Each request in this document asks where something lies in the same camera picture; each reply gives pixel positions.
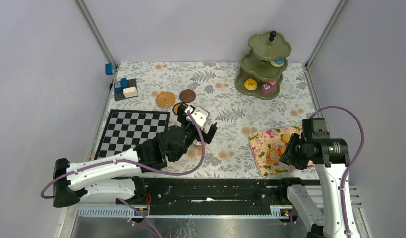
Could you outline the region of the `blue frosted donut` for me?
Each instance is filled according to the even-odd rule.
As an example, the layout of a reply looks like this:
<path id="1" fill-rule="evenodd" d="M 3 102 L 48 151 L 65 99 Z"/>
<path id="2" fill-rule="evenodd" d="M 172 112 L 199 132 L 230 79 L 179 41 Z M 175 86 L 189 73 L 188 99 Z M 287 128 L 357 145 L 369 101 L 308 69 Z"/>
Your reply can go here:
<path id="1" fill-rule="evenodd" d="M 282 67 L 284 64 L 285 64 L 284 58 L 278 58 L 270 61 L 270 65 L 272 65 L 273 67 Z"/>

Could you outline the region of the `pink strawberry cake slice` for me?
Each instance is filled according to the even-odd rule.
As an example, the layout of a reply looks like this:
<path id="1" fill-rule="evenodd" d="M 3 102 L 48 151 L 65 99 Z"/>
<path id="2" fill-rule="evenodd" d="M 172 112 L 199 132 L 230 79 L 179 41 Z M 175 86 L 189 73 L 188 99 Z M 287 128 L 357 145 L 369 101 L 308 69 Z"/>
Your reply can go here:
<path id="1" fill-rule="evenodd" d="M 271 87 L 275 87 L 276 83 L 277 83 L 276 81 L 271 81 L 271 82 L 263 81 L 263 84 L 270 85 Z"/>

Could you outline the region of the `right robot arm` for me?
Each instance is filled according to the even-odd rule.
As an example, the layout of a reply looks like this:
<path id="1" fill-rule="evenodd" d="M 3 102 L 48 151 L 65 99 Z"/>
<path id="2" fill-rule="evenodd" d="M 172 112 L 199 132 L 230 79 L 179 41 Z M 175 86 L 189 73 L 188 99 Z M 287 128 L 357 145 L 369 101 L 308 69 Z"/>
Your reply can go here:
<path id="1" fill-rule="evenodd" d="M 301 134 L 291 135 L 280 162 L 299 170 L 310 161 L 318 174 L 323 210 L 320 210 L 300 178 L 282 178 L 277 198 L 291 204 L 307 229 L 308 238 L 358 238 L 348 185 L 351 161 L 343 139 L 332 139 L 324 118 L 302 120 Z"/>

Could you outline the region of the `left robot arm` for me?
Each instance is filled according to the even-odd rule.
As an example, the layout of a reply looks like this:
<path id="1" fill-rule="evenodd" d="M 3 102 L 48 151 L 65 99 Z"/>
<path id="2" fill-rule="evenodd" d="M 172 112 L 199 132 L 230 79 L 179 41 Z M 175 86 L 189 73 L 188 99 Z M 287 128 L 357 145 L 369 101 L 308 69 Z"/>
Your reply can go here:
<path id="1" fill-rule="evenodd" d="M 49 197 L 55 208 L 69 207 L 82 200 L 128 200 L 139 204 L 146 199 L 144 184 L 138 177 L 147 172 L 169 175 L 163 169 L 178 161 L 194 141 L 204 150 L 217 132 L 217 124 L 205 131 L 209 112 L 202 107 L 179 106 L 180 125 L 164 131 L 118 154 L 84 163 L 71 163 L 67 158 L 55 161 L 53 180 L 40 193 L 53 188 Z"/>

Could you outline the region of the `round orange biscuit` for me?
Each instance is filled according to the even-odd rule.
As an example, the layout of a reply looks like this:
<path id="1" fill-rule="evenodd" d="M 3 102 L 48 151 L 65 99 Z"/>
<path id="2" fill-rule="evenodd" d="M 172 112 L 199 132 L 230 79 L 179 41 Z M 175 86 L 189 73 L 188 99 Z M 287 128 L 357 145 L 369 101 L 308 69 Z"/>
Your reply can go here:
<path id="1" fill-rule="evenodd" d="M 282 140 L 285 144 L 288 144 L 288 143 L 290 142 L 291 137 L 292 137 L 292 133 L 286 133 L 286 134 L 283 134 L 283 135 L 281 136 L 281 140 Z"/>

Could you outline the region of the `purple candy packet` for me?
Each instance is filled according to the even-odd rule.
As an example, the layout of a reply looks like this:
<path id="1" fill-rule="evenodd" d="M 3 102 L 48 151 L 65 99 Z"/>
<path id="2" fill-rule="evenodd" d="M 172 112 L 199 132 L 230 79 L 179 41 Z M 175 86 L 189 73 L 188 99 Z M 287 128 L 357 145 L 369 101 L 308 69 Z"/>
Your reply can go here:
<path id="1" fill-rule="evenodd" d="M 262 84 L 261 92 L 263 95 L 272 94 L 275 91 L 276 87 L 270 84 Z"/>

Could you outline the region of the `metal tongs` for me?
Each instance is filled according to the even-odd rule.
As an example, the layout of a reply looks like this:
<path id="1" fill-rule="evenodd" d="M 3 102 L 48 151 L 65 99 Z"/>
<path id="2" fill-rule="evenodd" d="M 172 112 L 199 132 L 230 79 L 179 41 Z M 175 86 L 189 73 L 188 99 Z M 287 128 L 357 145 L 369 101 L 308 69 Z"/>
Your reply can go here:
<path id="1" fill-rule="evenodd" d="M 279 160 L 279 165 L 275 166 L 275 169 L 284 170 L 285 172 L 292 173 L 295 170 L 295 167 L 293 165 L 287 164 L 285 162 L 281 162 Z"/>

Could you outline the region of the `yellow frosted donut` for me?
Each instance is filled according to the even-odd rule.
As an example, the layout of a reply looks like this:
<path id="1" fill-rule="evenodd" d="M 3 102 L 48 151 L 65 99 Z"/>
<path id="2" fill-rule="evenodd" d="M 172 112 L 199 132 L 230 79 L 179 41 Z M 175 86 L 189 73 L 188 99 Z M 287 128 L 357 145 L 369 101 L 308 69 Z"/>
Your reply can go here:
<path id="1" fill-rule="evenodd" d="M 257 89 L 258 84 L 256 80 L 254 80 L 253 78 L 249 78 L 245 81 L 244 87 L 249 91 L 254 91 Z"/>

